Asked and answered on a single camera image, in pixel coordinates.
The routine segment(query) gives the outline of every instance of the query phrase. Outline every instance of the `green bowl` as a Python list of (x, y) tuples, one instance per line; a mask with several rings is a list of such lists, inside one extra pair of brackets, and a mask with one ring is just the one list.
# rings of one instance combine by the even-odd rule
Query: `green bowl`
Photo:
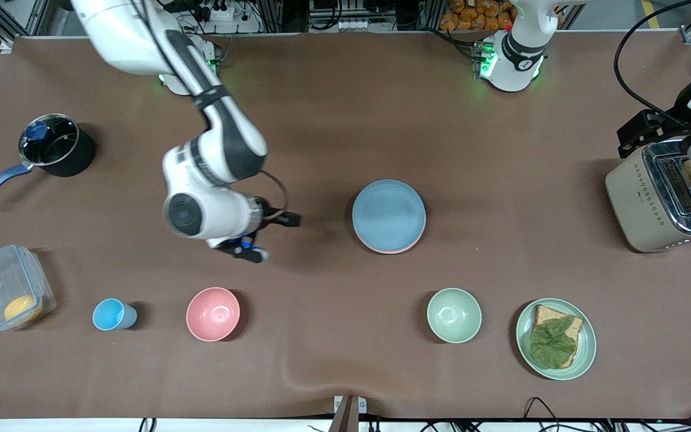
[(482, 307), (460, 288), (444, 288), (428, 302), (428, 325), (444, 342), (462, 344), (482, 327)]
[[(565, 314), (581, 317), (584, 320), (578, 335), (578, 353), (567, 369), (548, 369), (540, 366), (530, 355), (530, 334), (532, 334), (532, 326), (535, 323), (535, 309), (538, 304), (551, 307), (551, 309)], [(558, 298), (541, 298), (524, 307), (524, 311), (521, 312), (516, 322), (516, 344), (527, 364), (538, 374), (552, 380), (573, 380), (585, 374), (593, 363), (593, 359), (596, 358), (596, 334), (593, 332), (593, 326), (590, 325), (588, 317), (574, 304)]]

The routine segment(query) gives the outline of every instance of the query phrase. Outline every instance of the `black cable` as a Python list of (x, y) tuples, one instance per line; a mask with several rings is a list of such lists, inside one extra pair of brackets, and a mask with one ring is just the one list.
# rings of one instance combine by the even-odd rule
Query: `black cable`
[[(335, 9), (337, 9), (338, 12), (338, 17), (335, 17)], [(335, 25), (338, 24), (340, 21), (340, 17), (343, 16), (343, 0), (337, 0), (337, 3), (335, 3), (334, 6), (332, 6), (332, 17), (329, 19), (329, 23), (325, 25), (324, 27), (316, 27), (315, 25), (311, 25), (311, 28), (314, 30), (329, 30), (332, 27), (335, 27)]]
[(482, 422), (474, 424), (468, 420), (453, 420), (449, 423), (452, 424), (453, 430), (460, 429), (462, 432), (480, 432), (479, 426), (482, 426)]
[(451, 35), (445, 35), (444, 33), (439, 32), (439, 30), (436, 30), (435, 28), (430, 28), (430, 27), (421, 27), (418, 30), (420, 30), (421, 32), (430, 32), (436, 36), (439, 36), (439, 38), (442, 38), (442, 39), (444, 39), (444, 41), (447, 41), (450, 44), (452, 44), (452, 46), (455, 47), (455, 49), (458, 50), (458, 52), (463, 55), (463, 57), (466, 57), (469, 60), (477, 60), (478, 59), (478, 57), (466, 52), (463, 49), (463, 47), (473, 47), (474, 41), (471, 41), (471, 42), (461, 41), (461, 40), (453, 38), (453, 36), (451, 36)]
[(419, 21), (419, 20), (420, 20), (420, 17), (417, 17), (416, 19), (412, 20), (411, 22), (402, 22), (401, 24), (399, 24), (398, 17), (396, 17), (394, 19), (394, 25), (391, 26), (391, 31), (393, 32), (393, 29), (397, 28), (400, 25), (412, 25), (412, 24), (414, 24), (414, 27), (417, 28), (417, 21)]
[(278, 218), (279, 216), (284, 214), (285, 211), (287, 211), (287, 208), (290, 207), (290, 192), (287, 191), (287, 188), (284, 186), (282, 181), (279, 180), (278, 178), (276, 178), (276, 176), (267, 172), (267, 170), (260, 170), (260, 172), (262, 174), (266, 175), (266, 177), (270, 178), (272, 181), (274, 181), (274, 183), (276, 183), (277, 186), (279, 186), (279, 189), (282, 190), (282, 194), (284, 194), (284, 205), (283, 205), (283, 207), (279, 211), (277, 211), (276, 213), (271, 214), (269, 216), (265, 216), (265, 218), (263, 218), (266, 221), (270, 221), (271, 219)]
[(642, 104), (644, 104), (645, 107), (649, 107), (649, 109), (654, 110), (656, 113), (660, 114), (669, 121), (676, 123), (677, 125), (681, 126), (682, 128), (685, 128), (686, 130), (691, 130), (691, 127), (685, 125), (679, 120), (676, 120), (674, 117), (672, 117), (672, 115), (668, 114), (659, 107), (656, 107), (655, 104), (653, 104), (650, 101), (647, 101), (647, 99), (642, 98), (635, 91), (631, 90), (631, 88), (628, 87), (628, 84), (626, 84), (625, 81), (623, 81), (623, 76), (620, 74), (620, 66), (618, 65), (618, 61), (620, 60), (620, 52), (623, 51), (623, 46), (625, 46), (626, 42), (628, 42), (628, 39), (631, 37), (631, 35), (633, 35), (633, 33), (636, 32), (637, 28), (644, 25), (644, 23), (647, 22), (649, 19), (652, 19), (652, 17), (656, 17), (664, 12), (670, 11), (675, 8), (680, 8), (686, 5), (691, 5), (691, 0), (684, 0), (683, 2), (674, 3), (670, 6), (666, 6), (665, 8), (658, 9), (652, 12), (651, 14), (645, 16), (643, 19), (641, 19), (641, 21), (637, 22), (633, 27), (631, 27), (631, 30), (628, 30), (628, 33), (626, 33), (625, 36), (623, 36), (623, 40), (621, 40), (619, 46), (617, 46), (617, 52), (615, 52), (615, 60), (612, 64), (614, 65), (615, 77), (617, 78), (617, 82), (620, 83), (620, 86), (623, 87), (623, 90), (625, 90), (626, 93), (628, 93), (632, 98), (636, 99), (636, 101), (639, 101)]
[(266, 33), (269, 33), (268, 29), (276, 31), (275, 28), (272, 27), (272, 25), (276, 25), (276, 27), (279, 27), (279, 28), (282, 26), (282, 24), (280, 22), (273, 22), (273, 21), (269, 22), (268, 20), (266, 20), (265, 17), (263, 17), (263, 14), (260, 13), (260, 9), (258, 9), (257, 5), (253, 2), (247, 2), (247, 0), (244, 0), (244, 7), (245, 8), (247, 7), (247, 3), (250, 3), (250, 9), (258, 17), (258, 19), (263, 20), (263, 22), (266, 24)]
[[(545, 409), (548, 410), (548, 413), (551, 415), (551, 417), (552, 417), (552, 418), (554, 419), (554, 421), (556, 422), (556, 424), (554, 425), (554, 427), (559, 428), (561, 423), (559, 422), (559, 419), (558, 419), (558, 418), (556, 417), (556, 415), (554, 414), (554, 411), (552, 411), (551, 408), (549, 408), (548, 405), (547, 405), (542, 399), (540, 399), (540, 397), (537, 397), (537, 396), (530, 397), (529, 399), (527, 399), (527, 405), (526, 405), (526, 407), (524, 408), (524, 416), (522, 416), (521, 420), (526, 420), (526, 419), (527, 419), (527, 415), (529, 415), (530, 410), (532, 409), (532, 404), (534, 404), (535, 400), (537, 400), (537, 401), (539, 401), (541, 404), (543, 404), (543, 406), (545, 407)], [(537, 422), (537, 423), (540, 424), (540, 431), (542, 432), (542, 431), (545, 429), (545, 427), (543, 427), (543, 422)]]
[(190, 13), (191, 16), (194, 17), (194, 21), (197, 22), (197, 25), (199, 26), (199, 28), (200, 28), (201, 31), (202, 31), (202, 35), (206, 35), (206, 32), (204, 32), (204, 27), (202, 27), (201, 22), (197, 19), (197, 16), (194, 14), (194, 11), (192, 11), (191, 9), (188, 9), (188, 13)]
[(426, 424), (426, 425), (423, 427), (423, 429), (420, 429), (420, 432), (425, 432), (425, 430), (428, 429), (428, 427), (430, 427), (431, 429), (433, 429), (434, 432), (439, 432), (439, 429), (436, 429), (436, 426), (434, 426), (434, 424), (436, 424), (436, 423), (438, 423), (438, 421), (434, 421), (433, 423), (428, 422), (428, 424)]
[[(143, 432), (143, 426), (145, 426), (146, 420), (148, 420), (148, 418), (143, 418), (143, 420), (140, 421), (140, 427), (138, 427), (137, 432)], [(148, 432), (154, 432), (154, 429), (156, 429), (156, 418), (151, 418), (151, 427), (148, 428)]]
[(574, 427), (574, 426), (569, 426), (567, 424), (549, 424), (548, 426), (544, 427), (543, 429), (538, 430), (538, 432), (545, 432), (546, 430), (552, 429), (552, 428), (559, 428), (559, 427), (566, 427), (567, 429), (570, 430), (578, 430), (578, 432), (594, 432), (593, 430), (587, 430), (587, 429), (581, 429), (581, 427)]
[[(639, 423), (649, 429), (651, 432), (662, 432), (661, 430), (655, 429), (654, 427), (651, 427), (647, 422), (644, 420), (639, 420)], [(674, 430), (673, 432), (691, 432), (691, 427), (686, 427), (685, 429), (680, 429), (680, 430)]]

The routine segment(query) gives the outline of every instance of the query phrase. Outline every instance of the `brown tablecloth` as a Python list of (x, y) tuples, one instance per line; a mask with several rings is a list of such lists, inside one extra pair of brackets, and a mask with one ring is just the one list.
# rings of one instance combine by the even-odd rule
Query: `brown tablecloth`
[[(382, 416), (521, 416), (540, 396), (558, 416), (691, 415), (691, 247), (634, 254), (603, 188), (620, 161), (615, 131), (641, 106), (612, 74), (619, 33), (560, 34), (543, 73), (505, 94), (433, 35), (238, 38), (221, 76), (269, 142), (266, 168), (304, 227), (271, 227), (253, 265), (170, 232), (165, 151), (203, 123), (156, 77), (106, 65), (84, 40), (19, 40), (0, 56), (0, 170), (49, 112), (96, 138), (84, 173), (38, 170), (0, 189), (0, 247), (35, 251), (58, 307), (0, 333), (0, 418), (299, 416), (335, 394)], [(674, 32), (635, 36), (630, 85), (668, 107), (691, 80)], [(372, 181), (417, 189), (428, 227), (408, 253), (354, 238), (350, 204)], [(239, 189), (280, 203), (267, 179)], [(205, 287), (230, 288), (242, 320), (204, 343), (184, 320)], [(477, 297), (472, 341), (442, 344), (425, 323), (436, 290)], [(93, 328), (98, 301), (140, 311), (134, 331)], [(566, 299), (597, 333), (590, 371), (535, 375), (513, 339), (538, 298)]]

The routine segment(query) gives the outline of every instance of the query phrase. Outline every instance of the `plastic cup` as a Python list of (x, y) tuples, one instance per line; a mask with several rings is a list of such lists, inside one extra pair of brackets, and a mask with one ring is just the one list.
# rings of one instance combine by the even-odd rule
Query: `plastic cup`
[(137, 320), (137, 311), (129, 304), (115, 298), (107, 298), (98, 303), (92, 312), (92, 323), (98, 330), (121, 330), (129, 328)]

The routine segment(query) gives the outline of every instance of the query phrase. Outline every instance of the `saucepan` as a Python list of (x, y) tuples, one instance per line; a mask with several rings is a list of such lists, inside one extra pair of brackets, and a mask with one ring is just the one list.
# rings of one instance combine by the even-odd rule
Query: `saucepan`
[(95, 141), (68, 116), (47, 114), (31, 121), (17, 144), (23, 162), (0, 172), (0, 186), (40, 167), (57, 177), (77, 175), (95, 157)]

